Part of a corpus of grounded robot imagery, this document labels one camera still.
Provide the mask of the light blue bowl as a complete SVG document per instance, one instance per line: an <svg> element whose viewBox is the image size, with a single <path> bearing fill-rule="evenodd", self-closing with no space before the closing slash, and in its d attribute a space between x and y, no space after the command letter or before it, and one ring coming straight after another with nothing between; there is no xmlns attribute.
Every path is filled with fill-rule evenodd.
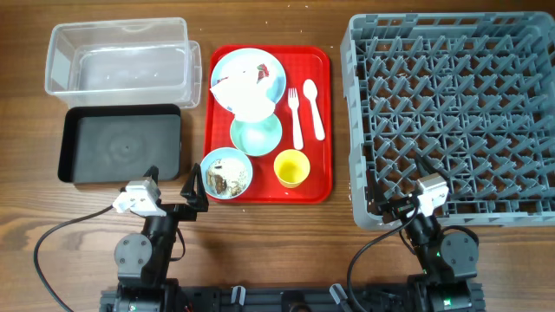
<svg viewBox="0 0 555 312"><path fill-rule="evenodd" d="M219 197L215 191L209 187L206 183L206 171L209 167L209 165L214 162L217 159L225 159L225 158L234 158L234 159L239 159L241 160L247 170L247 184L246 184L246 188L236 197L232 197L232 198L221 198ZM220 199L220 200L231 200L233 198L237 198L240 195L242 195L247 188L250 186L252 178L253 178L253 167L251 164L251 161L249 160L249 158L241 151L239 151L236 148L232 148L232 147L221 147L221 148L217 148L215 150L212 150L211 152L209 152L201 161L200 164L201 167L201 171L202 171L202 176L203 176L203 183L206 189L206 192L213 198L215 199Z"/></svg>

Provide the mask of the small green bowl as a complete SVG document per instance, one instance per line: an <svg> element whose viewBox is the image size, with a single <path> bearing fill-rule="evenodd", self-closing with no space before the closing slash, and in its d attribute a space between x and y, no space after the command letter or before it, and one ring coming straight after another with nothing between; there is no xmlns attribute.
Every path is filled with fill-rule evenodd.
<svg viewBox="0 0 555 312"><path fill-rule="evenodd" d="M232 144L253 157L272 152L279 145L282 135L282 124L275 114L256 123L234 120L230 127Z"/></svg>

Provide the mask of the yellow plastic cup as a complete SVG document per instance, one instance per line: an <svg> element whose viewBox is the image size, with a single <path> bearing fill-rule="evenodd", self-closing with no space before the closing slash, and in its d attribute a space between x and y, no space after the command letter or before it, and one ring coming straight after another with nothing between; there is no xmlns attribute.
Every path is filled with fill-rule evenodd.
<svg viewBox="0 0 555 312"><path fill-rule="evenodd" d="M273 169L281 185L296 188L308 178L310 161L301 151L287 149L274 159Z"/></svg>

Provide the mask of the white plastic fork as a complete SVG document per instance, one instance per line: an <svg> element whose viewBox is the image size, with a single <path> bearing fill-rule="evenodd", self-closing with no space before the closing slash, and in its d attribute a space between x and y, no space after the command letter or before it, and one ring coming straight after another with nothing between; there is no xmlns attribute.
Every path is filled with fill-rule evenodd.
<svg viewBox="0 0 555 312"><path fill-rule="evenodd" d="M304 148L304 140L302 135L302 129L300 126L300 119L298 115L298 109L300 106L297 90L295 88L288 89L288 106L291 110L292 116L292 131L293 131L293 145L296 150L302 150Z"/></svg>

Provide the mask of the white paper napkin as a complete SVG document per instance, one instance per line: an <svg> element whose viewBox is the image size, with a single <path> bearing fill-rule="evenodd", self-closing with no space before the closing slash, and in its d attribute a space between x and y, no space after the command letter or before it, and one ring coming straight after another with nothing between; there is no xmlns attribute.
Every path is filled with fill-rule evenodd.
<svg viewBox="0 0 555 312"><path fill-rule="evenodd" d="M210 88L219 105L229 109L236 120L256 123L274 113L276 103L266 96L270 76L257 83L257 66L236 70Z"/></svg>

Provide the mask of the large light blue plate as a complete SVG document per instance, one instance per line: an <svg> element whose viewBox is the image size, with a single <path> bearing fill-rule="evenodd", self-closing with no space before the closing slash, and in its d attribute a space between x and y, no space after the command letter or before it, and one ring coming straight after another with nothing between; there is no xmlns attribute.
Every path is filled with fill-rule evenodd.
<svg viewBox="0 0 555 312"><path fill-rule="evenodd" d="M215 86L219 80L236 70L261 64L267 67L270 74L266 82L266 96L278 103L286 89L286 73L282 63L274 55L262 49L236 49L220 57L212 70L211 86Z"/></svg>

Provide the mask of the red snack wrapper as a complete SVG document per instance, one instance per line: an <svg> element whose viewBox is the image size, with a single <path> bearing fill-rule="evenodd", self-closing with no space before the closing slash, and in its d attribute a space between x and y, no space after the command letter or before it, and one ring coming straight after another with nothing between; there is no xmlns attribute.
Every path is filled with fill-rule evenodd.
<svg viewBox="0 0 555 312"><path fill-rule="evenodd" d="M269 69L266 67L265 64L259 64L257 66L257 70L258 70L258 79L257 79L257 83L260 83L264 78L267 78L270 76L269 73Z"/></svg>

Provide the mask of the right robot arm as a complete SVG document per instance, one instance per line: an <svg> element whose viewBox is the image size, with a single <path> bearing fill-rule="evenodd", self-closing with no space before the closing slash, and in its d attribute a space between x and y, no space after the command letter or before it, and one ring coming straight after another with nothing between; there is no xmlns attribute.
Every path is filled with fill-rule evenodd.
<svg viewBox="0 0 555 312"><path fill-rule="evenodd" d="M371 182L369 209L386 223L399 221L406 232L422 273L408 278L403 296L406 311L483 311L483 291L471 280L478 275L478 236L460 225L443 227L434 210L444 205L450 192L447 177L422 156L415 157L421 177L409 195L387 199L376 181Z"/></svg>

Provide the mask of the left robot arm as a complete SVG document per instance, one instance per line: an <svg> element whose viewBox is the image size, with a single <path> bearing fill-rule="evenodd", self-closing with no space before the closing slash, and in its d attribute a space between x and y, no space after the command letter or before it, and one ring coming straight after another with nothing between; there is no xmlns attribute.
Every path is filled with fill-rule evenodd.
<svg viewBox="0 0 555 312"><path fill-rule="evenodd" d="M131 211L144 218L139 233L122 238L115 247L118 285L114 293L101 295L100 311L191 311L192 304L176 279L169 279L173 245L184 240L179 222L197 219L208 210L208 198L200 165L193 166L180 195L184 204L164 204L158 187L159 169L151 166L140 180L129 182L113 206L119 213Z"/></svg>

